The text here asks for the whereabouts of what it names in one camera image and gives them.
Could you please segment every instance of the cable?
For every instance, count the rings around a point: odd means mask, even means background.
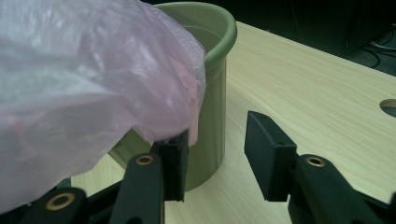
[[[390,33],[390,38],[388,38],[386,41],[384,41],[383,43],[376,43],[376,44],[378,44],[378,45],[386,45],[386,44],[388,44],[392,39],[393,39],[393,37],[394,37],[394,35],[395,35],[395,32],[394,32],[394,30],[392,29],[392,30],[390,30],[389,31],[389,33]]]
[[[387,55],[388,57],[396,58],[396,55],[392,55],[392,54],[389,54],[389,53],[386,53],[386,52],[379,51],[379,52],[376,52],[376,53]]]
[[[297,22],[297,17],[296,17],[296,13],[294,11],[294,6],[293,6],[292,0],[290,0],[290,6],[291,6],[291,10],[293,12],[294,22],[296,23],[297,32],[300,35],[300,38],[303,40],[303,44],[305,44],[305,40],[304,40],[303,36],[301,35],[300,27],[299,27],[298,22]]]
[[[388,48],[388,47],[379,45],[379,44],[375,43],[374,41],[370,41],[370,44],[373,45],[373,46],[376,47],[376,48],[379,48],[379,49],[396,50],[395,48]]]
[[[367,53],[373,55],[376,58],[376,64],[370,66],[370,68],[375,68],[381,63],[381,59],[378,57],[378,55],[376,55],[376,53],[374,53],[368,49],[361,49],[361,50],[366,51]]]

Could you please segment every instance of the dark background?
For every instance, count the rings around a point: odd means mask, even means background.
[[[143,0],[150,4],[177,0]],[[237,21],[281,35],[355,63],[396,75],[394,57],[361,50],[389,36],[396,23],[395,0],[204,0],[229,10]],[[392,47],[395,41],[386,44]]]

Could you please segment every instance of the translucent plastic bag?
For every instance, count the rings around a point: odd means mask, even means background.
[[[0,214],[90,170],[133,128],[197,120],[202,46],[137,0],[0,1]]]

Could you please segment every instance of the plastic bag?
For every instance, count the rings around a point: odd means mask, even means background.
[[[159,9],[4,0],[0,15],[0,214],[90,170],[131,128],[196,141],[205,51]]]

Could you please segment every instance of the screw hole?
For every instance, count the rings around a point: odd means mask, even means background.
[[[151,156],[142,156],[136,159],[136,163],[139,165],[149,165],[153,161]]]
[[[317,167],[323,167],[326,165],[326,162],[318,157],[306,158],[306,162],[308,162],[308,164],[310,164],[310,165],[317,166]]]
[[[47,202],[46,208],[51,211],[56,211],[65,208],[74,200],[75,200],[75,195],[73,193],[69,193],[69,192],[61,193],[51,198]]]

